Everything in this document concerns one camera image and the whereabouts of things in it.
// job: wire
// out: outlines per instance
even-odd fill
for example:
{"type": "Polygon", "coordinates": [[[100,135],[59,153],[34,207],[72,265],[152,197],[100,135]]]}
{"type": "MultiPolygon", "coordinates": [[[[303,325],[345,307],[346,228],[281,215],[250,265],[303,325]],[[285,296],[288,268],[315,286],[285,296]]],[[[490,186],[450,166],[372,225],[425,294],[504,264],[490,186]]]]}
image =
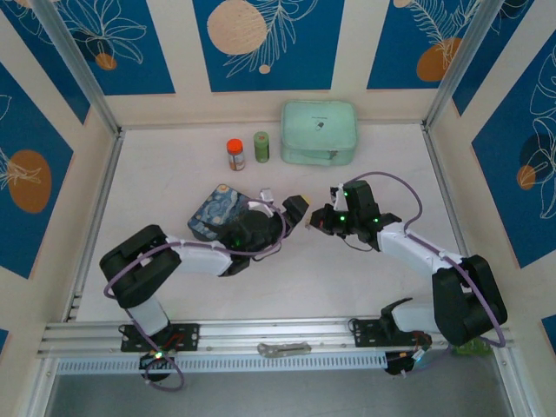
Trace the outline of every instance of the wire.
{"type": "Polygon", "coordinates": [[[435,255],[439,256],[439,258],[441,258],[442,261],[448,262],[450,265],[452,265],[456,269],[456,271],[458,271],[458,273],[463,277],[463,279],[466,280],[466,282],[469,285],[469,287],[471,288],[471,290],[475,293],[475,296],[477,297],[477,300],[479,300],[480,305],[485,309],[486,315],[488,316],[491,323],[493,324],[494,330],[496,331],[496,334],[498,335],[499,341],[491,341],[490,339],[487,339],[486,337],[482,337],[482,336],[480,337],[480,339],[487,342],[490,345],[493,345],[493,346],[497,347],[497,348],[503,348],[506,345],[506,338],[504,337],[504,333],[502,332],[500,324],[498,323],[498,320],[496,319],[496,316],[494,315],[494,312],[488,306],[487,300],[485,300],[485,297],[483,296],[483,294],[480,293],[479,289],[477,288],[477,285],[473,282],[473,280],[471,279],[471,277],[469,276],[467,271],[465,269],[463,269],[452,258],[450,258],[449,256],[446,256],[446,255],[442,255],[437,248],[435,248],[433,245],[421,240],[419,237],[417,237],[415,235],[412,235],[411,233],[407,234],[407,237],[409,239],[411,239],[412,241],[419,243],[423,248],[426,248],[426,249],[430,250],[431,252],[433,252],[435,255]]]}
{"type": "Polygon", "coordinates": [[[353,318],[353,319],[350,319],[350,320],[347,322],[347,324],[348,324],[348,325],[347,325],[347,328],[349,329],[349,331],[351,332],[351,334],[352,334],[353,336],[355,336],[355,323],[356,323],[357,321],[359,321],[359,319],[353,318]]]}
{"type": "Polygon", "coordinates": [[[433,245],[431,245],[427,242],[424,242],[423,240],[421,240],[417,236],[412,235],[411,233],[407,232],[407,228],[409,228],[409,225],[411,223],[415,222],[416,220],[418,220],[423,215],[423,202],[421,201],[419,195],[417,194],[417,191],[415,191],[415,189],[411,185],[409,185],[409,183],[407,183],[405,180],[402,180],[401,178],[399,178],[398,176],[396,176],[394,174],[389,174],[388,172],[383,172],[383,171],[367,172],[365,174],[361,174],[359,176],[356,176],[353,180],[350,180],[347,183],[354,182],[354,181],[360,180],[361,178],[364,178],[366,176],[371,176],[371,175],[387,176],[389,178],[392,178],[392,179],[396,180],[397,182],[401,182],[403,185],[406,186],[406,188],[411,192],[411,194],[414,195],[415,200],[417,201],[417,204],[419,205],[419,213],[417,213],[416,216],[412,217],[406,223],[406,225],[403,228],[404,233],[406,234],[406,236],[409,239],[411,239],[412,241],[414,241],[416,243],[419,243],[423,248],[426,248],[426,249],[430,250],[435,255],[439,256],[439,258],[441,258],[442,261],[448,262],[450,265],[452,265],[456,269],[456,271],[458,271],[458,273],[463,277],[463,279],[467,282],[469,287],[475,293],[475,296],[477,297],[477,300],[479,300],[480,305],[485,309],[486,315],[488,315],[488,318],[490,319],[491,323],[493,324],[494,330],[496,331],[496,334],[498,335],[499,341],[491,341],[490,339],[487,339],[486,337],[482,337],[482,336],[480,337],[480,339],[489,343],[490,345],[493,345],[493,346],[497,347],[497,348],[503,348],[506,345],[506,338],[504,337],[504,334],[502,333],[502,329],[500,327],[500,324],[498,323],[498,320],[496,319],[496,316],[494,315],[494,312],[492,311],[492,309],[488,305],[487,300],[485,300],[485,297],[483,296],[483,294],[480,293],[479,289],[477,288],[477,286],[475,285],[475,283],[473,282],[473,280],[471,279],[469,274],[460,265],[458,265],[458,263],[456,261],[454,261],[452,258],[450,258],[446,255],[441,255],[440,251],[437,248],[435,248],[433,245]]]}
{"type": "MultiPolygon", "coordinates": [[[[281,241],[286,237],[286,218],[284,217],[284,215],[281,213],[281,211],[274,206],[273,204],[269,203],[269,202],[265,202],[263,200],[259,200],[259,199],[248,199],[246,201],[247,202],[259,202],[261,204],[265,204],[266,206],[270,207],[279,217],[281,220],[281,234],[280,237],[278,238],[278,240],[276,241],[276,243],[266,249],[263,250],[259,250],[256,252],[243,252],[243,251],[239,251],[239,250],[230,250],[230,249],[226,249],[226,248],[218,248],[218,247],[213,247],[210,244],[207,243],[200,243],[200,242],[170,242],[170,243],[164,243],[163,245],[157,246],[156,248],[152,248],[151,250],[145,252],[144,254],[138,256],[135,260],[133,260],[128,266],[126,266],[125,268],[123,268],[120,272],[118,272],[106,285],[106,287],[104,287],[103,293],[106,297],[110,298],[111,300],[115,300],[116,297],[114,295],[112,295],[109,291],[112,289],[112,287],[114,287],[121,279],[124,275],[126,275],[131,269],[135,268],[137,265],[139,265],[142,261],[150,258],[152,255],[157,254],[158,252],[162,252],[165,249],[168,248],[175,248],[175,247],[194,247],[194,248],[208,248],[211,250],[216,250],[218,252],[223,252],[224,254],[229,254],[229,255],[246,255],[246,256],[255,256],[255,255],[265,255],[269,252],[272,252],[275,248],[280,247],[281,248],[281,241]]],[[[180,369],[180,367],[178,367],[176,365],[176,363],[174,362],[174,360],[172,358],[170,358],[170,356],[164,352],[162,349],[160,349],[156,343],[153,342],[153,340],[149,337],[149,335],[143,330],[143,328],[141,327],[141,325],[133,318],[133,316],[131,315],[131,313],[128,311],[128,309],[124,309],[126,314],[129,316],[129,318],[131,319],[131,322],[133,323],[133,325],[136,327],[137,331],[139,332],[139,334],[143,337],[143,339],[156,351],[156,352],[161,352],[162,353],[162,357],[166,360],[167,363],[170,364],[170,366],[172,368],[174,368],[180,378],[180,383],[178,386],[176,387],[163,387],[160,385],[156,385],[153,384],[152,381],[149,380],[149,370],[154,366],[154,361],[151,362],[147,368],[145,369],[145,374],[143,376],[143,378],[146,380],[146,382],[152,386],[155,389],[158,389],[160,391],[166,391],[166,392],[177,392],[180,391],[184,386],[185,386],[185,377],[183,376],[183,372],[180,369]]]]}
{"type": "Polygon", "coordinates": [[[409,185],[408,182],[399,178],[397,175],[390,174],[390,173],[384,172],[384,171],[366,172],[365,174],[361,174],[361,175],[356,176],[353,180],[349,180],[348,182],[346,182],[346,184],[349,184],[350,182],[354,182],[354,181],[360,180],[361,178],[365,178],[366,176],[371,176],[371,175],[381,175],[381,176],[387,176],[388,178],[392,178],[393,180],[403,184],[406,187],[406,189],[408,189],[411,192],[411,194],[414,195],[415,201],[417,201],[417,204],[419,205],[419,213],[417,213],[417,215],[415,215],[414,217],[409,219],[409,221],[407,221],[406,225],[403,228],[403,231],[406,232],[407,228],[409,228],[409,225],[412,224],[413,222],[417,221],[423,215],[423,202],[420,200],[420,197],[417,194],[417,191],[415,191],[415,189],[411,185],[409,185]]]}
{"type": "Polygon", "coordinates": [[[276,255],[276,254],[277,254],[278,252],[280,252],[280,251],[281,251],[281,242],[280,242],[280,246],[279,246],[278,250],[276,250],[276,251],[273,252],[272,254],[264,255],[262,258],[259,258],[259,259],[256,259],[256,258],[253,256],[253,261],[254,261],[254,262],[260,262],[260,261],[262,261],[263,259],[267,259],[269,256],[276,255]]]}
{"type": "Polygon", "coordinates": [[[350,245],[348,242],[346,242],[346,238],[344,237],[340,237],[342,239],[342,241],[344,243],[346,243],[351,249],[355,249],[355,250],[359,250],[360,252],[371,252],[373,250],[373,248],[369,248],[369,249],[362,249],[362,248],[357,248],[354,245],[350,245]]]}

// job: tin lid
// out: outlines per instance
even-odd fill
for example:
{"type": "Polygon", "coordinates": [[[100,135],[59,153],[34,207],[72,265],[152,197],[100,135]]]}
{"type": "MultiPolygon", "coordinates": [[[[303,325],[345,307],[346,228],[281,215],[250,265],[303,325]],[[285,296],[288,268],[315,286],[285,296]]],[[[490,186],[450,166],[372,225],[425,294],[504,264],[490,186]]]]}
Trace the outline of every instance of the tin lid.
{"type": "Polygon", "coordinates": [[[232,155],[237,155],[243,152],[243,143],[239,139],[230,139],[226,144],[226,149],[232,155]]]}
{"type": "Polygon", "coordinates": [[[267,148],[268,147],[268,133],[267,132],[257,132],[253,135],[253,142],[256,148],[267,148]]]}

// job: cream wall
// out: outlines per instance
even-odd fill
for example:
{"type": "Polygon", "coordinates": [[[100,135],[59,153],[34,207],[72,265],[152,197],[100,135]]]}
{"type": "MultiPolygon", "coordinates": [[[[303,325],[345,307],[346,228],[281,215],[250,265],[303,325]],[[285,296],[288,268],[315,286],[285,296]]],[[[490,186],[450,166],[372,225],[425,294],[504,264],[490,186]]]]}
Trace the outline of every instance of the cream wall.
{"type": "Polygon", "coordinates": [[[0,62],[74,151],[32,276],[26,280],[0,267],[0,328],[10,331],[0,362],[0,415],[10,416],[29,381],[45,323],[62,318],[113,141],[93,111],[85,126],[79,123],[2,13],[0,34],[0,62]]]}
{"type": "Polygon", "coordinates": [[[463,117],[450,103],[433,130],[466,242],[493,268],[546,416],[556,415],[556,356],[540,320],[556,314],[556,253],[519,269],[471,143],[556,29],[555,16],[553,0],[535,0],[463,117]]]}
{"type": "Polygon", "coordinates": [[[436,89],[367,91],[390,1],[345,1],[330,91],[211,93],[193,2],[148,0],[175,95],[110,96],[108,103],[124,126],[277,121],[289,99],[348,100],[361,119],[422,120],[436,89]]]}

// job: metal frame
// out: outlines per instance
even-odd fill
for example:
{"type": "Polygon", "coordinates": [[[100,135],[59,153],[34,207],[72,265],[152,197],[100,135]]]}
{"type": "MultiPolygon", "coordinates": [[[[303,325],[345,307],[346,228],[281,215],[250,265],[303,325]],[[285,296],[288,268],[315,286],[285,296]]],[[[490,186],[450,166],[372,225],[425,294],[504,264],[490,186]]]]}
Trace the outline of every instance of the metal frame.
{"type": "Polygon", "coordinates": [[[75,278],[72,283],[72,296],[68,298],[64,308],[63,321],[67,321],[69,319],[71,309],[74,307],[75,304],[74,298],[82,293],[83,287],[85,286],[85,277],[87,275],[87,272],[89,271],[90,261],[93,256],[93,251],[95,250],[96,238],[98,237],[98,232],[101,228],[104,210],[106,209],[106,202],[108,201],[110,188],[112,187],[112,181],[114,181],[114,174],[116,173],[116,167],[120,158],[120,153],[122,152],[124,135],[125,134],[120,134],[116,137],[116,141],[114,142],[112,150],[110,151],[110,156],[106,165],[106,169],[104,171],[101,188],[98,197],[96,198],[95,211],[93,213],[93,217],[89,226],[87,241],[85,242],[81,259],[75,273],[75,278]]]}
{"type": "MultiPolygon", "coordinates": [[[[465,35],[465,42],[461,45],[452,65],[448,68],[446,76],[438,89],[438,94],[425,120],[421,122],[423,137],[434,168],[440,192],[446,204],[448,217],[453,227],[460,252],[468,255],[467,245],[458,216],[453,205],[449,184],[444,175],[440,159],[436,153],[434,139],[431,137],[431,128],[438,121],[441,111],[449,103],[453,92],[463,77],[469,63],[480,46],[485,34],[488,32],[492,20],[500,10],[504,0],[493,0],[483,2],[480,9],[471,22],[465,35]]],[[[49,35],[56,49],[62,56],[64,62],[71,71],[73,77],[82,88],[84,94],[91,102],[101,117],[104,125],[109,131],[115,133],[114,147],[109,156],[109,161],[103,177],[102,187],[97,198],[95,212],[91,219],[88,239],[83,248],[83,254],[75,274],[72,293],[66,303],[64,310],[65,321],[71,321],[79,306],[79,300],[83,291],[83,285],[88,272],[93,250],[101,226],[104,209],[109,196],[110,187],[116,172],[118,158],[122,149],[122,130],[107,104],[100,86],[93,77],[88,64],[77,48],[71,34],[65,27],[61,17],[57,14],[55,7],[49,0],[30,0],[34,12],[46,33],[49,35]]],[[[414,120],[390,120],[373,121],[388,124],[418,123],[414,120]]],[[[184,125],[165,125],[165,129],[183,128],[184,125]]],[[[144,126],[139,129],[160,129],[161,126],[144,126]]],[[[340,318],[318,318],[300,320],[250,320],[250,321],[195,321],[202,324],[199,350],[195,353],[179,354],[180,358],[188,361],[199,361],[202,358],[243,358],[256,352],[256,345],[265,343],[296,343],[308,342],[313,348],[315,355],[328,358],[344,358],[347,361],[354,355],[377,355],[380,352],[400,350],[400,347],[385,347],[382,349],[356,348],[354,337],[348,329],[347,317],[340,318]]],[[[54,376],[57,370],[69,369],[72,363],[78,363],[83,358],[96,357],[98,363],[117,364],[129,362],[136,354],[123,354],[120,352],[121,335],[117,328],[121,323],[97,322],[97,323],[51,323],[46,326],[41,341],[37,360],[35,361],[32,374],[35,376],[34,383],[28,387],[24,394],[23,406],[19,415],[43,416],[46,410],[50,391],[54,384],[54,376]]],[[[505,336],[509,341],[508,347],[495,351],[496,361],[499,364],[500,374],[504,381],[512,410],[518,416],[541,416],[541,406],[535,397],[534,391],[525,377],[524,364],[520,359],[520,353],[513,346],[512,336],[507,328],[504,328],[505,336]]],[[[446,346],[441,336],[435,335],[433,348],[442,349],[446,346]]],[[[247,365],[240,362],[237,370],[249,370],[247,365]]]]}
{"type": "MultiPolygon", "coordinates": [[[[345,369],[385,369],[388,367],[384,352],[353,352],[338,354],[306,354],[277,359],[258,354],[179,355],[175,364],[187,374],[226,372],[284,372],[322,371],[345,369]]],[[[140,374],[136,357],[122,357],[117,361],[107,358],[65,358],[60,360],[59,375],[140,374]]],[[[150,374],[175,374],[166,366],[150,374]]]]}
{"type": "MultiPolygon", "coordinates": [[[[445,180],[444,170],[436,154],[434,141],[427,130],[422,129],[423,137],[434,173],[440,186],[440,192],[447,205],[447,212],[453,226],[454,236],[462,254],[467,255],[467,246],[461,232],[455,208],[448,184],[445,180]]],[[[102,215],[109,189],[116,172],[117,159],[122,149],[123,137],[115,143],[110,156],[110,162],[103,179],[102,192],[99,195],[95,220],[91,224],[91,232],[88,244],[83,252],[82,265],[79,268],[80,277],[76,278],[75,291],[69,298],[69,311],[76,313],[79,304],[79,297],[83,290],[84,277],[90,265],[90,258],[94,250],[94,243],[101,225],[102,215]]],[[[195,353],[182,353],[179,357],[183,358],[240,358],[243,355],[250,355],[256,352],[256,346],[261,343],[285,344],[305,341],[313,348],[314,354],[331,354],[336,359],[349,360],[353,354],[365,352],[376,354],[377,352],[388,352],[400,350],[400,347],[376,348],[356,348],[354,337],[348,329],[348,317],[339,318],[316,318],[299,320],[246,320],[246,321],[195,321],[202,325],[199,350],[195,353]]],[[[120,367],[122,373],[128,372],[124,362],[129,361],[129,357],[136,358],[136,354],[123,354],[120,352],[121,335],[118,332],[120,322],[68,322],[50,323],[45,328],[37,357],[47,361],[51,367],[59,364],[70,366],[71,363],[84,363],[90,361],[89,358],[95,357],[101,363],[109,363],[109,367],[120,367]]],[[[508,339],[508,346],[500,349],[503,354],[497,353],[496,360],[499,364],[500,373],[504,378],[506,391],[513,400],[511,402],[515,415],[542,415],[538,411],[533,411],[535,407],[530,399],[531,388],[517,374],[519,363],[514,359],[513,338],[508,328],[504,328],[504,333],[508,339]]],[[[440,335],[435,335],[433,348],[442,349],[447,343],[440,335]]],[[[282,370],[293,370],[295,367],[282,370]]],[[[235,370],[249,371],[254,370],[245,362],[243,367],[235,370]]],[[[51,384],[39,384],[36,388],[36,397],[48,398],[51,384]]]]}
{"type": "Polygon", "coordinates": [[[120,128],[112,110],[106,103],[103,91],[54,4],[50,0],[30,0],[30,6],[71,75],[76,79],[91,106],[97,111],[106,129],[118,134],[120,128]]]}
{"type": "MultiPolygon", "coordinates": [[[[360,119],[361,122],[370,124],[422,124],[423,121],[420,118],[416,119],[360,119]]],[[[260,123],[277,123],[280,122],[280,118],[269,118],[268,120],[254,120],[253,122],[184,122],[184,123],[170,123],[170,124],[141,124],[141,125],[123,125],[121,127],[122,132],[128,130],[157,130],[157,129],[202,129],[214,127],[217,124],[260,124],[260,123]]]]}
{"type": "Polygon", "coordinates": [[[488,0],[482,2],[480,5],[477,14],[469,24],[466,34],[463,36],[463,42],[458,48],[458,52],[455,54],[444,78],[440,82],[438,92],[425,116],[423,124],[426,131],[429,131],[434,126],[442,110],[444,110],[452,99],[452,95],[460,84],[461,78],[466,73],[469,64],[477,53],[477,49],[490,30],[490,25],[500,12],[500,8],[505,1],[506,0],[488,0]]]}

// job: robotic arm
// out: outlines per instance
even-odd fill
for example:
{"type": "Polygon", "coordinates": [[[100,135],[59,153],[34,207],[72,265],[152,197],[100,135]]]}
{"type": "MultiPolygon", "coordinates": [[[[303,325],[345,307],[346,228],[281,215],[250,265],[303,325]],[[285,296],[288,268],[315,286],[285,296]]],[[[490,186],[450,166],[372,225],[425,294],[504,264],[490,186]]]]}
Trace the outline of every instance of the robotic arm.
{"type": "Polygon", "coordinates": [[[283,203],[285,212],[273,212],[268,208],[272,196],[263,191],[263,200],[250,202],[249,211],[234,222],[220,227],[206,225],[218,234],[215,242],[178,239],[165,235],[156,225],[137,232],[101,259],[101,270],[109,282],[105,294],[109,296],[111,288],[111,298],[116,298],[142,331],[158,346],[167,346],[175,331],[155,292],[170,275],[175,271],[238,274],[255,255],[280,245],[308,209],[307,202],[296,195],[283,203]]]}
{"type": "Polygon", "coordinates": [[[433,299],[397,301],[382,310],[381,326],[387,336],[395,332],[442,333],[460,346],[493,328],[491,317],[458,267],[468,274],[499,324],[507,312],[488,262],[474,255],[464,258],[433,245],[409,230],[399,217],[382,214],[365,181],[330,189],[332,203],[316,210],[311,226],[327,235],[357,235],[373,249],[406,263],[432,279],[433,299]]]}

